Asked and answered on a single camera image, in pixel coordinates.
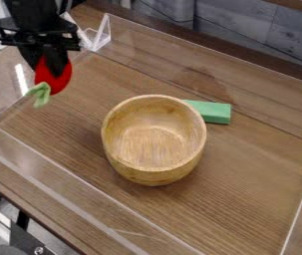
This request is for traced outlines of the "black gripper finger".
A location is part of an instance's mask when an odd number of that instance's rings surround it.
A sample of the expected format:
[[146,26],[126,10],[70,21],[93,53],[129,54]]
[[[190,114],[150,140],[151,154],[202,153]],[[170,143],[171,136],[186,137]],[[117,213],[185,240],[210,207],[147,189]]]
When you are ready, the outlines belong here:
[[51,71],[51,74],[55,77],[59,77],[66,69],[68,64],[68,54],[67,50],[62,47],[47,46],[46,47],[46,63]]
[[43,54],[43,49],[38,46],[19,46],[18,49],[31,69],[35,70]]

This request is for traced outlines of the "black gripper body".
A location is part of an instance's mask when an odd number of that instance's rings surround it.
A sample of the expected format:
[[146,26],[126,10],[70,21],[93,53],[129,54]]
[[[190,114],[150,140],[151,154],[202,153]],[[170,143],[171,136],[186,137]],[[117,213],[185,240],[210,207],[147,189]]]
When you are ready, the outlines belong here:
[[81,50],[78,25],[62,17],[56,0],[3,0],[8,15],[0,18],[0,44],[52,46]]

